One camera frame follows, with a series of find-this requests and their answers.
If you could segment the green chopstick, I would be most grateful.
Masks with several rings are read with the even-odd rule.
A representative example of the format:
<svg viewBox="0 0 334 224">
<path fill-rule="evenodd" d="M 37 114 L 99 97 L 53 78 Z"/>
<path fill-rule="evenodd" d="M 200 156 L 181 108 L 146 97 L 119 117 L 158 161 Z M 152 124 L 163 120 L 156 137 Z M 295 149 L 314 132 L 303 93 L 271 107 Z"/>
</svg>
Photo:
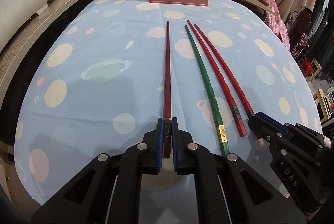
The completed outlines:
<svg viewBox="0 0 334 224">
<path fill-rule="evenodd" d="M 209 104 L 210 104 L 211 111 L 212 111 L 213 121 L 216 127 L 217 138 L 218 138 L 219 145 L 220 145 L 220 152 L 222 156 L 227 156 L 230 153 L 228 138 L 226 135 L 223 120 L 221 118 L 221 113 L 219 111 L 219 105 L 216 101 L 215 92 L 212 88 L 207 70 L 205 69 L 205 65 L 203 63 L 203 60 L 201 58 L 201 55 L 199 53 L 195 40 L 190 32 L 189 27 L 186 24 L 185 24 L 185 29 L 186 29 L 186 33 L 188 35 L 189 41 L 191 43 L 192 49 L 194 51 L 197 64 L 199 66 L 201 77 L 204 82 L 205 91 L 207 92 L 207 95 L 208 95 L 208 100 L 209 100 Z"/>
</svg>

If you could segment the light blue planet tablecloth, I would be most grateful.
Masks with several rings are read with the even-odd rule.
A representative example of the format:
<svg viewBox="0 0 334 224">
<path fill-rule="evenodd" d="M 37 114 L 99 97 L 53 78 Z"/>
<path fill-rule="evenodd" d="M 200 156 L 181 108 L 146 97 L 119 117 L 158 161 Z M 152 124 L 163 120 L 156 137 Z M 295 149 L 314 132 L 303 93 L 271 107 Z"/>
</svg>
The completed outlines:
<svg viewBox="0 0 334 224">
<path fill-rule="evenodd" d="M 288 49 L 245 6 L 209 0 L 206 7 L 149 0 L 94 0 L 37 66 L 16 126 L 15 167 L 25 190 L 46 202 L 98 154 L 119 154 L 164 117 L 196 143 L 219 153 L 215 119 L 199 55 L 219 106 L 229 148 L 279 190 L 267 143 L 240 136 L 212 66 L 195 36 L 200 30 L 239 83 L 253 112 L 320 131 L 312 92 Z"/>
</svg>

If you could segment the pink pineapple apron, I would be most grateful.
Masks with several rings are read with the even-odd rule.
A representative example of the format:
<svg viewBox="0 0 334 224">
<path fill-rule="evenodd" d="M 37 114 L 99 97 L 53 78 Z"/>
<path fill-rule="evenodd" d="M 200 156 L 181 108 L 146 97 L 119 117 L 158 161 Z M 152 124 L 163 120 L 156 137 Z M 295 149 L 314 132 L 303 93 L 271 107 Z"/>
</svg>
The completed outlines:
<svg viewBox="0 0 334 224">
<path fill-rule="evenodd" d="M 264 0 L 268 3 L 268 8 L 272 10 L 276 15 L 271 12 L 266 14 L 265 23 L 268 25 L 270 30 L 280 39 L 283 45 L 290 52 L 290 39 L 288 36 L 288 31 L 284 21 L 280 16 L 280 12 L 275 0 Z"/>
</svg>

